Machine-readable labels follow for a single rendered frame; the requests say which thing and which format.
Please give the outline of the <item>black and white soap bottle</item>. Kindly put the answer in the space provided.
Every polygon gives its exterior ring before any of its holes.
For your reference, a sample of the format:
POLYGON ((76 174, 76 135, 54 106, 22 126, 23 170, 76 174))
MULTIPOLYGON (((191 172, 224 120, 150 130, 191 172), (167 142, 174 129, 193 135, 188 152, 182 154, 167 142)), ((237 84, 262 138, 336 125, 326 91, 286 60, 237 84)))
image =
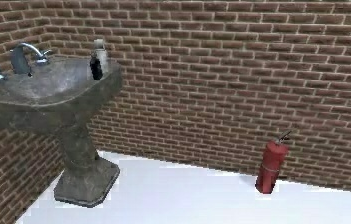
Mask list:
POLYGON ((108 72, 108 53, 103 39, 94 40, 94 49, 91 53, 90 69, 94 80, 101 80, 108 72))

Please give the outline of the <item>red fire extinguisher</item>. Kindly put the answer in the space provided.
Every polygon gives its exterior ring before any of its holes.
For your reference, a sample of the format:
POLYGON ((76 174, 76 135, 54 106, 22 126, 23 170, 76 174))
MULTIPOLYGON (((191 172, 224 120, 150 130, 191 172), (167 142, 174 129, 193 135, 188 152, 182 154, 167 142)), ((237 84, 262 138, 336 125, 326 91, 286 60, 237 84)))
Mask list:
POLYGON ((255 182, 255 188, 259 193, 272 193, 279 176, 280 168, 289 152, 289 147, 285 144, 285 141, 289 139, 290 133, 291 130, 287 130, 276 140, 271 140, 266 144, 255 182))

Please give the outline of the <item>silver sink faucet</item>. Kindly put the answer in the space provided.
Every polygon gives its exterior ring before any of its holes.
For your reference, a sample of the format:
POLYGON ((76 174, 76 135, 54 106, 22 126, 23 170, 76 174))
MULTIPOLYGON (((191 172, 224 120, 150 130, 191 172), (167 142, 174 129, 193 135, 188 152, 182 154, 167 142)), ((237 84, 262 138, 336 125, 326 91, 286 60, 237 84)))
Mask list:
POLYGON ((26 59, 23 48, 28 48, 35 53, 36 66, 47 65, 49 63, 48 54, 50 50, 41 51, 30 43, 21 42, 11 50, 10 61, 15 74, 32 76, 32 69, 26 59))

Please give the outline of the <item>grey stone pedestal sink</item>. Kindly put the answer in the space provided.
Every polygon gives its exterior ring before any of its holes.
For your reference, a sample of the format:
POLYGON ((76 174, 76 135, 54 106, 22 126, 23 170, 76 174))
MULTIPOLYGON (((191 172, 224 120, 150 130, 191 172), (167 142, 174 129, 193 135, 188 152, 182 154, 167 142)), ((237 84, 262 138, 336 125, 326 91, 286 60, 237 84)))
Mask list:
POLYGON ((59 140, 65 168, 54 188, 57 201, 94 207, 118 178, 119 167, 98 155, 86 124, 122 83, 122 68, 112 60, 96 80, 89 59, 62 57, 0 81, 0 128, 59 140))

